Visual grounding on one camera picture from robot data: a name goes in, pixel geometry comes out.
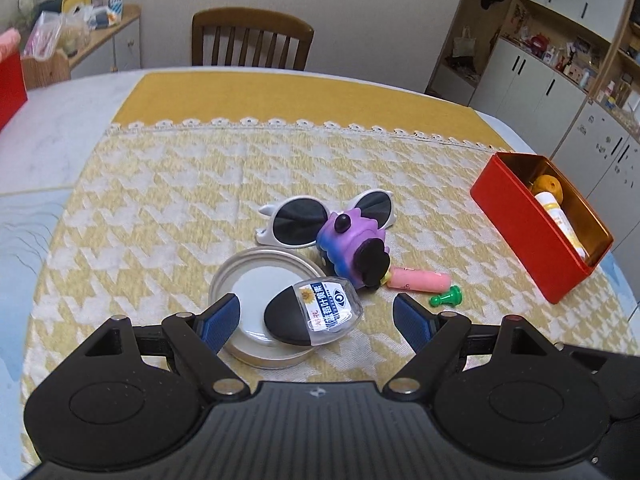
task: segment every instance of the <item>orange fruit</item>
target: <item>orange fruit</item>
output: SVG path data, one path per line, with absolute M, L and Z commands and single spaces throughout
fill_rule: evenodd
M 564 198 L 562 195 L 562 186 L 560 186 L 560 182 L 556 177 L 541 175 L 534 181 L 533 186 L 531 186 L 533 195 L 537 195 L 543 191 L 551 193 L 556 199 L 556 202 L 558 202 L 558 205 L 562 204 L 562 199 Z

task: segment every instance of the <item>purple toy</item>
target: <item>purple toy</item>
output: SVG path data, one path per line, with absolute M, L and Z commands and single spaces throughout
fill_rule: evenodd
M 354 288 L 379 287 L 389 270 L 385 230 L 378 229 L 375 220 L 361 216 L 359 208 L 331 213 L 316 246 L 326 272 L 346 278 Z

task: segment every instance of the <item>dark sunglass lens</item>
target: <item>dark sunglass lens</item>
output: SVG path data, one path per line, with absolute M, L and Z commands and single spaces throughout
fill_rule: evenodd
M 324 206 L 317 200 L 292 200 L 282 206 L 273 219 L 273 235 L 285 245 L 310 244 L 327 219 Z
M 356 207 L 360 208 L 362 216 L 373 218 L 378 222 L 378 229 L 382 229 L 391 216 L 391 197 L 382 191 L 373 191 L 358 200 Z

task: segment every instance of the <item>metal screw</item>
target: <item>metal screw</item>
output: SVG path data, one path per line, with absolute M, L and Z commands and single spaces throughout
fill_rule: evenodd
M 409 377 L 398 377 L 389 381 L 389 389 L 396 394 L 408 395 L 420 389 L 420 383 Z
M 244 383 L 238 379 L 218 379 L 213 383 L 213 389 L 220 395 L 235 395 L 244 389 Z

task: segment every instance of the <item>blue table surface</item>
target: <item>blue table surface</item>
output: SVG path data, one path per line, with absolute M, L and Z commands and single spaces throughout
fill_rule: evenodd
M 26 472 L 20 461 L 24 338 L 36 280 L 70 193 L 61 189 L 0 196 L 0 480 Z M 609 253 L 601 266 L 631 318 L 636 300 L 614 257 Z

